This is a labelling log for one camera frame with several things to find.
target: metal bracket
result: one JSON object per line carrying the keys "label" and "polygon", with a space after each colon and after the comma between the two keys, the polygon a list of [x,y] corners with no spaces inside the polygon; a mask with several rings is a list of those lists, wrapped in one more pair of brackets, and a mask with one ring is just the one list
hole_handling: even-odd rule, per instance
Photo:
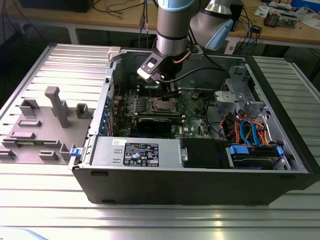
{"label": "metal bracket", "polygon": [[187,152],[187,149],[186,149],[186,148],[181,148],[180,152],[181,152],[181,161],[182,161],[183,163],[187,162],[187,161],[188,161],[188,152]]}
{"label": "metal bracket", "polygon": [[110,47],[109,52],[108,52],[109,62],[113,62],[113,61],[119,59],[119,56],[121,56],[121,47],[119,47],[119,46]]}

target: blue latch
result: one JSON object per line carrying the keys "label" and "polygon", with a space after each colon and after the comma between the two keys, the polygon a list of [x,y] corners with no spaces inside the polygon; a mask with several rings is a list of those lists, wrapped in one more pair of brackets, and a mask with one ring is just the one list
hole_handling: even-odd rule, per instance
{"label": "blue latch", "polygon": [[278,146],[277,148],[277,151],[279,153],[279,155],[282,157],[285,153],[284,153],[284,150],[282,149],[282,147]]}
{"label": "blue latch", "polygon": [[81,157],[81,155],[82,155],[82,147],[72,148],[70,150],[71,157]]}
{"label": "blue latch", "polygon": [[242,145],[232,145],[229,147],[230,154],[249,154],[247,146]]}

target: black computer case side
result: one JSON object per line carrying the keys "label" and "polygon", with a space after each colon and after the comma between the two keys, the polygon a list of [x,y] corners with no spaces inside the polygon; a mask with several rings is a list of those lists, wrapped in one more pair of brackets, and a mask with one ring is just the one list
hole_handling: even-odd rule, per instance
{"label": "black computer case side", "polygon": [[86,13],[94,0],[20,0],[22,7]]}

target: connector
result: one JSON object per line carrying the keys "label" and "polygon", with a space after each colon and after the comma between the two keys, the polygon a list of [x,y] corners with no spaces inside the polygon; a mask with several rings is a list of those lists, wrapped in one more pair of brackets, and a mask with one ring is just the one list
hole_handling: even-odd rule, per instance
{"label": "connector", "polygon": [[143,29],[145,27],[145,20],[146,20],[145,15],[142,14],[140,18],[140,23],[139,23],[140,29]]}

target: red cable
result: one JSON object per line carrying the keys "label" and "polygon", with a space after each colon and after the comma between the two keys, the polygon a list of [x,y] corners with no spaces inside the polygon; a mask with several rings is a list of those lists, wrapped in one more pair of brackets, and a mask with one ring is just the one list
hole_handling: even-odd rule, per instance
{"label": "red cable", "polygon": [[120,92],[121,92],[121,83],[119,83],[119,92],[118,92],[117,97],[120,95]]}

